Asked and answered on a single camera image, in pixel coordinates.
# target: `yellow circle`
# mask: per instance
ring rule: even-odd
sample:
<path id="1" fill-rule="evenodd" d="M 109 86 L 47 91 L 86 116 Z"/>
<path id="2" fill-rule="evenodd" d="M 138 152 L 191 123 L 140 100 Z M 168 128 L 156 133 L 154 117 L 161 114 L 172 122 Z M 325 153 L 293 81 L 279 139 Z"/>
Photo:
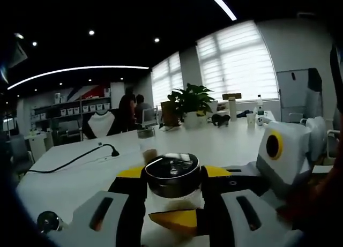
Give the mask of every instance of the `yellow circle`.
<path id="1" fill-rule="evenodd" d="M 272 131 L 267 139 L 266 151 L 271 160 L 277 160 L 280 158 L 284 144 L 282 136 L 279 132 Z"/>

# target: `white cup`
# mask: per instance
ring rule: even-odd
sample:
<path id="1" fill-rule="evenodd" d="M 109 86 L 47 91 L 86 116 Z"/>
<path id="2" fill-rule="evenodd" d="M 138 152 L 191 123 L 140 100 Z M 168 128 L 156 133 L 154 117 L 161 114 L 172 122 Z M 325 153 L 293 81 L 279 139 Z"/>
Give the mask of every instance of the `white cup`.
<path id="1" fill-rule="evenodd" d="M 256 114 L 255 113 L 248 113 L 247 114 L 248 127 L 255 127 L 255 120 L 256 120 Z"/>

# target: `white bottle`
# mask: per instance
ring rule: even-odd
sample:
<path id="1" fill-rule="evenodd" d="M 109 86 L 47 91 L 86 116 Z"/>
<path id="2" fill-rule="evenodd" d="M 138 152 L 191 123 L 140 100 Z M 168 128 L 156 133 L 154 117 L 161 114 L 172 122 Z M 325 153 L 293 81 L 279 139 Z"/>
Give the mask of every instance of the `white bottle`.
<path id="1" fill-rule="evenodd" d="M 237 110 L 236 110 L 236 98 L 229 97 L 229 110 L 230 110 L 230 117 L 231 121 L 237 120 Z"/>
<path id="2" fill-rule="evenodd" d="M 260 94 L 257 95 L 257 106 L 256 106 L 256 109 L 257 109 L 257 115 L 259 115 L 259 116 L 264 115 L 263 100 L 262 100 Z"/>

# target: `black cable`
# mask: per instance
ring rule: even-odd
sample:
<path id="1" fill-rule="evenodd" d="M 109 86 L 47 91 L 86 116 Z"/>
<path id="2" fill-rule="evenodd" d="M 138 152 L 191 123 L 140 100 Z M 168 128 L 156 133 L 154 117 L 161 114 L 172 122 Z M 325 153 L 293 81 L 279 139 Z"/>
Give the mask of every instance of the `black cable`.
<path id="1" fill-rule="evenodd" d="M 64 164 L 64 165 L 62 165 L 62 166 L 60 166 L 60 167 L 58 167 L 58 168 L 55 168 L 55 169 L 53 169 L 53 170 L 48 170 L 48 171 L 29 170 L 28 172 L 36 172 L 36 173 L 42 173 L 42 174 L 53 173 L 53 172 L 55 172 L 55 171 L 58 171 L 58 170 L 61 169 L 61 168 L 64 168 L 64 167 L 70 165 L 70 164 L 73 163 L 74 161 L 77 161 L 78 159 L 80 159 L 80 158 L 82 158 L 82 157 L 84 157 L 84 156 L 90 154 L 91 152 L 94 152 L 94 151 L 96 151 L 97 149 L 100 149 L 101 147 L 104 147 L 104 146 L 110 146 L 110 147 L 112 148 L 112 154 L 111 154 L 112 157 L 117 157 L 117 156 L 119 156 L 119 152 L 115 149 L 114 146 L 112 146 L 111 144 L 103 144 L 103 145 L 101 145 L 101 146 L 99 146 L 99 147 L 97 147 L 97 148 L 94 148 L 94 149 L 90 150 L 89 152 L 86 152 L 86 153 L 84 153 L 84 154 L 82 154 L 82 155 L 76 157 L 75 159 L 69 161 L 68 163 L 66 163 L 66 164 Z"/>

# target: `person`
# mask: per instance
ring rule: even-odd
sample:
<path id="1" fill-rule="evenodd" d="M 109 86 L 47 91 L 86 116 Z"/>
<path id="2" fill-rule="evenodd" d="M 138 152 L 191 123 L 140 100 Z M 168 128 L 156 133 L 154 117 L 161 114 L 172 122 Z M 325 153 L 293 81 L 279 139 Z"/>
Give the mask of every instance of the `person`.
<path id="1" fill-rule="evenodd" d="M 133 94 L 133 89 L 128 87 L 125 90 L 125 95 L 119 103 L 119 118 L 118 122 L 121 132 L 132 131 L 135 129 L 135 103 L 136 98 Z"/>
<path id="2" fill-rule="evenodd" d="M 141 94 L 137 95 L 137 106 L 135 107 L 135 117 L 136 123 L 141 124 L 143 121 L 143 110 L 144 109 L 152 109 L 151 105 L 144 102 L 144 96 Z M 148 117 L 145 117 L 145 120 L 151 120 L 153 114 L 148 114 Z"/>

